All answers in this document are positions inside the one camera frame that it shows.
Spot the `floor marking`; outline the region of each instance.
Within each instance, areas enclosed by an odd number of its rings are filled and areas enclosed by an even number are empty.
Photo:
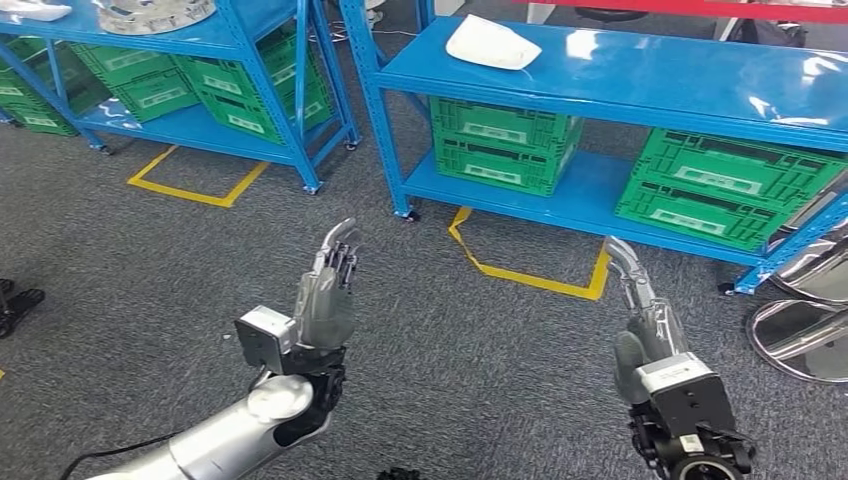
[[[448,232],[465,251],[465,256],[468,257],[471,263],[473,263],[474,266],[476,266],[485,275],[511,280],[513,282],[523,283],[532,287],[543,288],[545,290],[551,290],[553,292],[571,295],[573,297],[585,298],[586,300],[598,300],[604,294],[604,287],[607,283],[608,274],[607,264],[609,263],[610,257],[606,250],[604,250],[603,245],[601,246],[601,252],[598,254],[598,259],[595,261],[595,266],[592,269],[592,277],[589,280],[589,285],[585,287],[569,285],[567,283],[557,282],[556,280],[548,278],[536,277],[526,273],[507,270],[505,268],[485,265],[480,263],[480,261],[474,257],[474,254],[472,254],[468,246],[465,245],[465,242],[462,240],[462,235],[459,233],[458,227],[468,220],[472,211],[473,210],[468,207],[460,208],[459,211],[456,212],[456,216],[451,222],[451,226],[448,227]]]
[[[202,193],[189,192],[188,190],[183,190],[180,188],[169,187],[167,185],[160,185],[158,183],[153,183],[148,180],[144,180],[144,176],[147,175],[156,165],[168,158],[174,150],[179,148],[177,145],[171,145],[167,150],[160,153],[153,160],[150,161],[144,168],[138,171],[135,175],[130,177],[127,180],[127,183],[136,187],[144,188],[146,190],[151,190],[156,193],[162,193],[165,195],[170,195],[172,197],[182,198],[185,200],[191,200],[193,202],[207,203],[209,205],[215,205],[216,207],[224,207],[229,208],[232,207],[235,203],[236,199],[247,190],[247,187],[250,186],[256,180],[262,172],[268,168],[270,163],[268,162],[259,162],[256,164],[253,169],[242,178],[235,187],[228,194],[223,197],[216,197],[214,195],[204,195]]]

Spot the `crate label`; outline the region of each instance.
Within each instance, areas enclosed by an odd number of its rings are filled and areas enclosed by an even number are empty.
[[[45,127],[58,127],[59,124],[49,118],[24,117],[24,121],[30,125],[43,125]]]
[[[495,140],[506,140],[513,143],[527,144],[527,133],[507,130],[505,128],[489,127],[479,123],[466,122],[462,127],[463,133],[477,135],[478,137],[494,138]]]
[[[680,167],[680,169],[675,172],[674,176],[684,180],[691,180],[693,182],[723,188],[725,190],[747,193],[748,195],[756,195],[760,193],[760,189],[763,188],[763,184],[759,182],[752,182],[743,178],[729,177],[727,175],[720,175],[718,173],[698,170],[697,168],[686,166]]]
[[[217,88],[219,90],[223,90],[225,92],[235,93],[236,95],[241,95],[241,87],[232,82],[225,82],[219,78],[210,77],[209,75],[203,76],[203,84],[209,85],[212,88]]]
[[[150,60],[151,58],[156,58],[158,56],[159,54],[156,52],[138,50],[128,55],[122,55],[120,57],[115,57],[111,60],[107,60],[106,69],[110,72],[114,72],[115,70],[120,70],[122,68],[129,67],[130,65],[135,65],[137,63],[141,63],[146,60]]]
[[[680,225],[681,227],[700,230],[713,235],[723,235],[727,225],[720,223],[707,222],[698,218],[687,217],[679,213],[669,212],[668,210],[656,209],[651,214],[651,218],[660,222],[670,223],[672,225]]]
[[[233,125],[236,125],[238,127],[246,128],[248,130],[253,130],[254,132],[257,132],[257,133],[265,133],[265,129],[262,128],[262,125],[259,125],[258,123],[255,123],[255,122],[251,122],[249,120],[245,120],[243,118],[239,118],[235,115],[227,115],[227,120],[229,120],[230,123],[232,123]]]
[[[295,75],[295,72],[296,72],[296,65],[291,64],[288,67],[280,70],[279,72],[271,75],[271,80],[274,81],[274,86],[276,87],[277,85],[279,85],[279,84],[285,82],[286,80],[290,79],[291,77],[293,77]]]
[[[464,173],[474,175],[475,177],[491,178],[492,180],[521,185],[521,175],[492,170],[490,168],[480,167],[477,165],[466,165]]]
[[[160,103],[164,103],[168,100],[173,100],[187,94],[188,92],[183,87],[176,87],[170,90],[165,90],[162,93],[157,93],[156,95],[143,98],[139,100],[138,103],[141,105],[141,108],[150,108],[154,105],[159,105]]]
[[[14,95],[16,97],[23,97],[24,92],[15,87],[0,87],[0,95]]]
[[[324,109],[324,106],[321,105],[321,102],[313,102],[313,103],[309,104],[308,107],[303,109],[303,119],[306,120],[307,118],[311,117],[312,115],[315,115],[316,113],[320,112],[323,109]],[[295,115],[292,115],[292,116],[289,117],[289,120],[291,120],[291,121],[294,121],[294,119],[295,119]]]

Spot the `black cable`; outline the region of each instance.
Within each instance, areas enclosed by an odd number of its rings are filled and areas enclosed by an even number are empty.
[[[73,462],[71,462],[70,465],[68,465],[68,468],[66,468],[64,472],[62,472],[62,476],[59,477],[59,480],[68,480],[69,478],[71,478],[71,474],[74,473],[74,470],[79,466],[79,464],[82,463],[83,460],[86,460],[88,458],[109,457],[109,456],[112,456],[112,455],[118,455],[120,453],[130,452],[132,450],[136,450],[136,449],[139,449],[139,448],[142,448],[142,447],[146,447],[148,445],[153,445],[154,443],[164,442],[165,440],[168,440],[169,438],[171,438],[171,437],[173,437],[173,436],[175,436],[179,433],[180,432],[169,433],[167,435],[163,435],[161,437],[154,438],[153,440],[147,440],[145,442],[136,443],[135,445],[130,445],[129,447],[124,447],[124,448],[118,448],[116,450],[108,450],[108,451],[105,451],[105,452],[93,452],[93,453],[86,453],[86,454],[80,455]]]

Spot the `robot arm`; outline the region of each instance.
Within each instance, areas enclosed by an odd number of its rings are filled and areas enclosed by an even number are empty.
[[[236,480],[329,426],[353,333],[354,220],[325,238],[301,279],[294,318],[259,306],[236,321],[260,374],[246,397],[158,449],[91,480]]]
[[[657,298],[629,245],[607,237],[632,318],[615,340],[615,382],[631,404],[633,445],[663,480],[737,480],[755,454],[736,421],[724,384],[689,351],[668,300]]]
[[[342,393],[343,343],[353,332],[353,232],[348,219],[327,235],[301,278],[293,318],[259,306],[236,321],[245,360],[260,368],[245,398],[90,480],[236,480],[324,432]],[[663,480],[741,479],[755,452],[734,431],[721,379],[688,351],[680,321],[630,246],[609,237],[605,248],[633,311],[616,338],[615,379],[631,404],[637,452]]]

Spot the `green plastic crate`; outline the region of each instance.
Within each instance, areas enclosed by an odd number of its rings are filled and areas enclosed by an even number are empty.
[[[582,130],[583,122],[578,121],[565,139],[566,147],[558,158],[440,135],[435,137],[434,143],[436,166],[440,173],[452,177],[533,195],[551,196],[577,149]]]
[[[75,113],[82,113],[112,96],[111,92],[76,57],[68,57],[66,50],[60,55],[60,63],[65,82],[65,92]],[[26,62],[30,68],[48,85],[54,87],[53,74],[46,53],[31,57]],[[29,111],[49,110],[53,108],[24,79],[11,69],[0,77],[0,106],[8,109],[15,107]]]
[[[707,196],[795,211],[848,166],[843,153],[655,128],[633,169]]]
[[[242,103],[261,106],[262,99],[247,71],[239,62],[201,57],[175,56],[175,62],[185,73],[195,90],[206,89]],[[266,65],[274,89],[281,96],[295,88],[294,57],[285,62]],[[323,80],[310,59],[306,69],[306,85]]]
[[[652,181],[631,181],[615,213],[639,223],[750,251],[765,245],[794,212],[768,210]]]
[[[270,115],[263,106],[240,102],[206,89],[198,91],[200,99],[212,116],[222,125],[240,130],[273,143],[284,144]],[[307,90],[304,106],[304,128],[309,130],[325,121],[333,114],[329,103],[329,93],[321,84],[313,84]],[[294,92],[283,98],[283,107],[294,120]]]
[[[27,130],[33,132],[52,133],[68,137],[79,135],[79,132],[70,123],[52,109],[30,110],[18,107],[9,109],[7,112]]]
[[[133,83],[112,87],[112,93],[139,122],[159,118],[200,101],[179,69],[151,73]]]
[[[430,117],[435,136],[556,158],[565,152],[578,122],[568,115],[433,96]]]
[[[149,50],[71,44],[71,49],[100,80],[110,87],[132,83],[139,77],[176,68],[171,56]]]
[[[14,35],[0,34],[0,42],[5,43],[9,47],[9,50],[21,60],[27,59],[47,48],[47,42],[43,38],[30,35],[16,37]]]

